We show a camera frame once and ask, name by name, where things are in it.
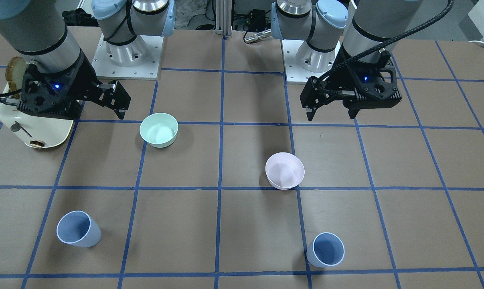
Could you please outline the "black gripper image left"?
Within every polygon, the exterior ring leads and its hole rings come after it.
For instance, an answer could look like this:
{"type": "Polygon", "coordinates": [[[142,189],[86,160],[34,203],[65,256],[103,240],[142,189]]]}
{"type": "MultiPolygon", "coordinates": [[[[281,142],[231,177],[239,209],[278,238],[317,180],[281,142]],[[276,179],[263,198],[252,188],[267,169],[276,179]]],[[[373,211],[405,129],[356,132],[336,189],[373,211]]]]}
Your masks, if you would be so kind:
{"type": "Polygon", "coordinates": [[[107,107],[124,120],[131,97],[118,80],[102,84],[81,51],[69,68],[57,73],[42,73],[41,65],[30,61],[16,108],[31,116],[76,120],[82,113],[80,100],[107,107]]]}

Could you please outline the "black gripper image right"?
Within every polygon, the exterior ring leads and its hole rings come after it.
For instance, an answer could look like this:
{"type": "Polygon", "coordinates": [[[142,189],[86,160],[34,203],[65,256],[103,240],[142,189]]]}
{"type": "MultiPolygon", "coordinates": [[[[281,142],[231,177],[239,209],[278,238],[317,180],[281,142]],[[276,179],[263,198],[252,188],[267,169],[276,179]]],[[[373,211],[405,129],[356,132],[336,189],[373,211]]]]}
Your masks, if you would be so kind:
{"type": "Polygon", "coordinates": [[[337,71],[330,70],[326,80],[309,77],[300,94],[308,121],[313,120],[317,109],[333,101],[341,100],[354,120],[361,109],[392,108],[402,99],[386,48],[377,51],[376,63],[356,60],[337,71]]]}

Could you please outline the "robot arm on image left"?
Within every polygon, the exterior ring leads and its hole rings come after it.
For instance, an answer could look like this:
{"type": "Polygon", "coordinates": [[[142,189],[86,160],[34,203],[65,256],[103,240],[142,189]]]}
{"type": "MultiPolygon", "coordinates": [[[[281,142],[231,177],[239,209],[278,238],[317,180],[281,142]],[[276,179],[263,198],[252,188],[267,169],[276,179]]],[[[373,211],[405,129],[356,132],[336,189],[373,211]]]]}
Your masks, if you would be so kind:
{"type": "MultiPolygon", "coordinates": [[[[174,31],[173,0],[94,0],[91,6],[117,66],[146,57],[143,36],[174,31]]],[[[98,79],[53,1],[0,0],[0,34],[27,64],[20,88],[0,93],[0,104],[35,117],[77,120],[79,101],[91,101],[124,119],[130,95],[119,81],[98,79]]]]}

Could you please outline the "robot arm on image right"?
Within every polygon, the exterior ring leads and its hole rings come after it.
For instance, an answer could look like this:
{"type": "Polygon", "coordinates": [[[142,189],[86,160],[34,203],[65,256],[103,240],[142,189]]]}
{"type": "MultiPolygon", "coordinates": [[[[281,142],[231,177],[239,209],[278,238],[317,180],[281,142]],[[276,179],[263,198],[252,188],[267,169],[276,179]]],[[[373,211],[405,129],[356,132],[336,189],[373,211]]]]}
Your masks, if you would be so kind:
{"type": "Polygon", "coordinates": [[[277,0],[271,4],[271,34],[280,40],[302,40],[306,49],[331,53],[341,47],[328,76],[308,77],[301,106],[312,120],[321,106],[342,101],[354,119],[363,109],[392,108],[402,100],[390,58],[394,44],[358,58],[374,46],[405,33],[420,0],[360,0],[350,17],[337,0],[277,0]]]}

